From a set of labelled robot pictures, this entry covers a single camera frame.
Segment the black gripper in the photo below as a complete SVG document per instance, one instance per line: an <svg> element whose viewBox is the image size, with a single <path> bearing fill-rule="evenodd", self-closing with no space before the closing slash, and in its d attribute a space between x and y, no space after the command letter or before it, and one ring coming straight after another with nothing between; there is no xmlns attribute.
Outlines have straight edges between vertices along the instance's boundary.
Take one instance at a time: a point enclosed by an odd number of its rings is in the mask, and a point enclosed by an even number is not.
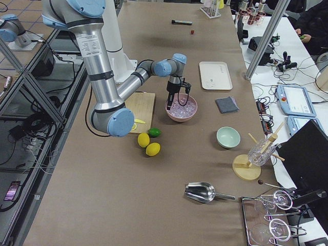
<svg viewBox="0 0 328 246"><path fill-rule="evenodd" d="M170 76L167 83L167 91L169 93L167 99L166 109L169 111L171 109L172 103L174 101L174 95L180 91L182 87L182 78Z"/></svg>

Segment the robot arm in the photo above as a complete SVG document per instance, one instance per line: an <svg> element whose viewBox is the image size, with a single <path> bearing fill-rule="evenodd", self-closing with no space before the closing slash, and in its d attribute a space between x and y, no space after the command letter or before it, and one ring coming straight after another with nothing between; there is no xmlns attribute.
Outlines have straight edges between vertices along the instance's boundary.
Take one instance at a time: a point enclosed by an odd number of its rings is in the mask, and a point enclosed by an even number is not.
<svg viewBox="0 0 328 246"><path fill-rule="evenodd" d="M122 84L115 84L114 73L121 62L110 61L107 52L120 40L113 1L42 1L42 7L45 25L75 35L96 98L90 114L94 129L114 137L127 135L133 127L134 115L125 101L151 76L169 78L168 110L180 88L189 93L191 85L182 75L187 58L180 53L157 62L144 60Z"/></svg>

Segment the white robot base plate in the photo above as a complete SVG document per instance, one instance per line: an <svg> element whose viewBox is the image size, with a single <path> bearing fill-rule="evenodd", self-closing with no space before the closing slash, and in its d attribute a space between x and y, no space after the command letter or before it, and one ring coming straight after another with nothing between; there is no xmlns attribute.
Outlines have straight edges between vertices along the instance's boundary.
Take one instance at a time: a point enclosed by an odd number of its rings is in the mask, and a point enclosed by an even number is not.
<svg viewBox="0 0 328 246"><path fill-rule="evenodd" d="M123 83L136 69L138 61L129 59L123 49L116 52L107 52L116 84Z"/></svg>

